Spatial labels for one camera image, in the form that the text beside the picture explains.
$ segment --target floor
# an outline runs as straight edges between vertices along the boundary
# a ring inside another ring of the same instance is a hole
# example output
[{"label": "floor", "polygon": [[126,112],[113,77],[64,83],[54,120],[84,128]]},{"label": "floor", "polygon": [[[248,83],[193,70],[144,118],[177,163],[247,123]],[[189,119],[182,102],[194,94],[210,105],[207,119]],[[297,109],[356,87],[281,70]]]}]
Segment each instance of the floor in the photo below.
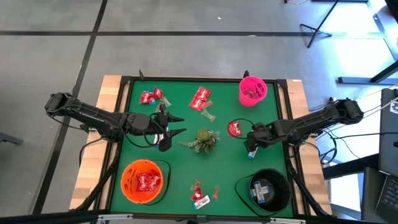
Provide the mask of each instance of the floor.
[{"label": "floor", "polygon": [[[59,127],[45,115],[44,105],[51,93],[71,92],[77,78],[83,78],[79,99],[95,104],[103,75],[137,75],[141,69],[157,76],[241,77],[249,70],[262,78],[303,80],[308,105],[314,108],[330,96],[358,99],[380,90],[338,85],[336,79],[372,77],[394,62],[391,50],[397,47],[398,26],[382,0],[339,3],[322,27],[335,37],[317,39],[310,49],[309,37],[297,36],[302,31],[299,24],[317,26],[331,2],[295,6],[280,0],[113,0],[104,1],[104,14],[98,19],[102,2],[0,2],[0,131],[24,139],[21,146],[0,144],[2,217],[30,212]],[[374,13],[391,49],[379,34]],[[91,31],[236,31],[268,36],[93,35],[90,40]],[[374,95],[361,106],[367,110],[378,103],[379,95]],[[335,134],[377,131],[377,115],[359,125]],[[68,210],[78,151],[85,142],[85,133],[67,131],[43,212]],[[377,142],[347,140],[357,156],[375,153]],[[328,138],[317,143],[323,152],[332,145]],[[355,159],[341,143],[338,149],[338,161]]]}]

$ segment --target red wrapper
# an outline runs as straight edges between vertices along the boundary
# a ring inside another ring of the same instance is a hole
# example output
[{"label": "red wrapper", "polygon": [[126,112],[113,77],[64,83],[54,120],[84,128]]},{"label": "red wrapper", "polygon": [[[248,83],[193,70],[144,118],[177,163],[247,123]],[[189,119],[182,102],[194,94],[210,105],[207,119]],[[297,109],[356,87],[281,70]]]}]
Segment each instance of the red wrapper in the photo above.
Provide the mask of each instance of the red wrapper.
[{"label": "red wrapper", "polygon": [[202,86],[199,87],[197,93],[195,94],[196,99],[201,99],[202,101],[207,101],[210,96],[211,91],[203,88]]},{"label": "red wrapper", "polygon": [[150,170],[136,175],[137,188],[136,191],[154,191],[160,184],[160,174],[156,170]]},{"label": "red wrapper", "polygon": [[155,97],[155,99],[162,98],[163,97],[163,91],[160,88],[155,87],[154,97]]},{"label": "red wrapper", "polygon": [[154,94],[151,92],[143,91],[139,103],[153,103],[155,101]]},{"label": "red wrapper", "polygon": [[232,136],[242,135],[242,129],[239,126],[239,121],[233,121],[228,125],[229,134]]},{"label": "red wrapper", "polygon": [[203,106],[205,105],[205,102],[202,101],[201,99],[192,99],[191,103],[189,104],[190,107],[192,107],[193,109],[197,110],[197,111],[201,111],[201,109],[203,108]]},{"label": "red wrapper", "polygon": [[193,192],[193,195],[192,195],[192,197],[191,197],[191,200],[193,200],[193,201],[199,201],[200,199],[202,199],[202,198],[204,198],[205,196],[204,196],[204,194],[203,194],[203,192],[201,191],[201,189],[200,188],[197,188],[194,192]]}]

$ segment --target black container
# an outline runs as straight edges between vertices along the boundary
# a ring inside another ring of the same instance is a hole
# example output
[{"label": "black container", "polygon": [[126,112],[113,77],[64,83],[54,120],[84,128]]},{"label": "black container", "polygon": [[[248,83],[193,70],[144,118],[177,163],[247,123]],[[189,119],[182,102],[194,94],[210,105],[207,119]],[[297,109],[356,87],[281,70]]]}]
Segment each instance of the black container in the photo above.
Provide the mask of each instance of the black container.
[{"label": "black container", "polygon": [[262,169],[253,174],[249,183],[250,190],[254,188],[254,182],[259,181],[262,185],[268,185],[270,193],[266,195],[265,203],[258,203],[257,197],[251,200],[260,209],[266,212],[280,212],[289,204],[292,191],[285,177],[277,170]]}]

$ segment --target small plant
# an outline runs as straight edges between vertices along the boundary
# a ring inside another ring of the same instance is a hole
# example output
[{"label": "small plant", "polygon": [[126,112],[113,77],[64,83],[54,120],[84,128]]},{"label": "small plant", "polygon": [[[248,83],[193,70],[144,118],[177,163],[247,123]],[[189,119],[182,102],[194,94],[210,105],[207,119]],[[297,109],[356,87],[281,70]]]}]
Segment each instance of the small plant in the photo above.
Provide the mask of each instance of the small plant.
[{"label": "small plant", "polygon": [[216,146],[216,141],[220,140],[220,132],[219,131],[210,131],[207,129],[200,129],[198,131],[196,140],[193,142],[183,142],[179,141],[178,144],[185,147],[193,147],[193,151],[196,153],[206,152],[210,153],[214,150]]}]

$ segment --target orange basket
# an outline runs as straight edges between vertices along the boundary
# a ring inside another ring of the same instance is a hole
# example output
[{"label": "orange basket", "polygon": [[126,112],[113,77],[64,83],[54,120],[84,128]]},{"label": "orange basket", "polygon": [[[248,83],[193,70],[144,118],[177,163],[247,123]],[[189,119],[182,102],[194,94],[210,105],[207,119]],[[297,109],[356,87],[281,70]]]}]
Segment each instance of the orange basket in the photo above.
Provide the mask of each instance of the orange basket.
[{"label": "orange basket", "polygon": [[[149,172],[151,169],[160,174],[160,184],[153,191],[140,192],[137,191],[136,174]],[[127,199],[133,203],[148,203],[155,199],[163,188],[163,174],[161,169],[152,161],[147,159],[139,159],[128,165],[123,171],[121,179],[122,193]]]}]

